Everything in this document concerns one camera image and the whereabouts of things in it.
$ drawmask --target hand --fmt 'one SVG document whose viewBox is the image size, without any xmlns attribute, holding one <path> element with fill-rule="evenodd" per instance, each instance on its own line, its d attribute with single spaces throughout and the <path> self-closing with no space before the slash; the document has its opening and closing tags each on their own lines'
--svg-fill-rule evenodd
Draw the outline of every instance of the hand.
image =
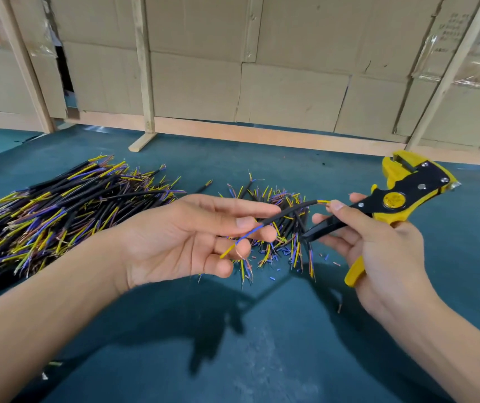
<svg viewBox="0 0 480 403">
<path fill-rule="evenodd" d="M 200 273 L 229 277 L 231 260 L 248 257 L 250 243 L 242 240 L 226 258 L 219 255 L 269 217 L 276 205 L 234 198 L 188 195 L 162 207 L 146 210 L 104 231 L 117 238 L 123 250 L 128 288 Z M 273 242 L 277 232 L 266 226 L 252 236 Z"/>
<path fill-rule="evenodd" d="M 364 198 L 350 194 L 353 203 Z M 382 322 L 394 308 L 437 298 L 425 271 L 423 237 L 414 225 L 400 222 L 391 227 L 339 201 L 331 201 L 327 210 L 348 226 L 320 241 L 343 256 L 349 266 L 363 256 L 366 275 L 355 289 L 370 315 Z M 314 214 L 312 221 L 320 223 L 327 217 Z"/>
</svg>

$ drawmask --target bundle of wires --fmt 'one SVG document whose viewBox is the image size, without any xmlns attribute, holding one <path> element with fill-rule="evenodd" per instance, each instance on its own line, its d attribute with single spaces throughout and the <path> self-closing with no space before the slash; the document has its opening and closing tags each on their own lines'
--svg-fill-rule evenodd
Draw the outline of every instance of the bundle of wires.
<svg viewBox="0 0 480 403">
<path fill-rule="evenodd" d="M 251 189 L 251 186 L 256 179 L 253 179 L 251 173 L 249 174 L 249 177 L 249 183 L 245 188 L 242 186 L 238 194 L 236 194 L 234 188 L 228 184 L 230 195 L 234 198 L 272 203 L 279 206 L 282 212 L 267 219 L 259 220 L 261 225 L 246 233 L 244 236 L 237 238 L 235 244 L 223 253 L 221 257 L 225 257 L 242 239 L 248 238 L 264 226 L 272 225 L 277 231 L 277 239 L 274 242 L 266 243 L 250 239 L 251 246 L 258 248 L 259 253 L 264 254 L 263 259 L 258 262 L 258 267 L 262 268 L 268 263 L 273 264 L 279 260 L 279 257 L 284 256 L 288 257 L 290 269 L 296 269 L 303 272 L 303 257 L 306 255 L 308 259 L 309 275 L 314 279 L 315 271 L 313 269 L 312 245 L 310 242 L 303 242 L 301 236 L 307 231 L 306 226 L 308 223 L 309 206 L 316 205 L 317 203 L 328 203 L 329 201 L 305 201 L 305 197 L 301 198 L 299 193 L 287 192 L 285 189 L 273 189 L 269 186 L 267 186 L 264 191 L 258 187 Z M 234 264 L 239 265 L 242 276 L 242 285 L 246 278 L 252 283 L 253 269 L 249 259 L 235 260 Z"/>
<path fill-rule="evenodd" d="M 101 155 L 0 199 L 0 290 L 30 277 L 81 241 L 184 191 Z"/>
</svg>

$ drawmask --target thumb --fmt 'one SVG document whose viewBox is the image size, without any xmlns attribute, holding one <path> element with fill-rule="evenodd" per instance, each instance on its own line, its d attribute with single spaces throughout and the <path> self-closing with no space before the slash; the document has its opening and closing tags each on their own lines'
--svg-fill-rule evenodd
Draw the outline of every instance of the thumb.
<svg viewBox="0 0 480 403">
<path fill-rule="evenodd" d="M 216 236 L 241 236 L 259 225 L 253 216 L 234 217 L 223 212 L 212 212 L 191 203 L 182 205 L 182 212 L 176 213 L 180 217 L 175 218 L 182 230 Z"/>
<path fill-rule="evenodd" d="M 340 221 L 356 230 L 364 240 L 373 240 L 378 236 L 378 230 L 382 222 L 374 220 L 362 211 L 346 206 L 337 200 L 330 202 L 330 211 L 333 215 L 337 216 Z"/>
</svg>

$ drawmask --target wire stripper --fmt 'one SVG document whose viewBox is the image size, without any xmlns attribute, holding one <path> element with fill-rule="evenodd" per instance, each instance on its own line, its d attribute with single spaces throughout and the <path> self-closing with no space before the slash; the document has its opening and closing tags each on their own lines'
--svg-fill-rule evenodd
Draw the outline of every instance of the wire stripper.
<svg viewBox="0 0 480 403">
<path fill-rule="evenodd" d="M 422 203 L 447 190 L 460 186 L 460 182 L 444 167 L 427 158 L 399 150 L 393 158 L 384 157 L 382 171 L 387 178 L 387 190 L 375 184 L 371 196 L 351 205 L 376 220 L 393 224 L 405 221 Z M 303 234 L 306 242 L 312 242 L 346 226 L 337 217 L 330 216 Z M 360 256 L 345 277 L 345 283 L 353 287 L 364 273 L 363 257 Z"/>
</svg>

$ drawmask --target forearm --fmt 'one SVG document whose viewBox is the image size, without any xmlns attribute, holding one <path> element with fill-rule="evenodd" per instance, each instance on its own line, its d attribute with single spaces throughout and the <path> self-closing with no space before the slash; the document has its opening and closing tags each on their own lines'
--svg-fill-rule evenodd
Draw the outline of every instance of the forearm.
<svg viewBox="0 0 480 403">
<path fill-rule="evenodd" d="M 439 298 L 397 307 L 382 324 L 457 402 L 480 401 L 480 331 Z"/>
<path fill-rule="evenodd" d="M 103 232 L 0 297 L 0 401 L 8 401 L 126 289 Z"/>
</svg>

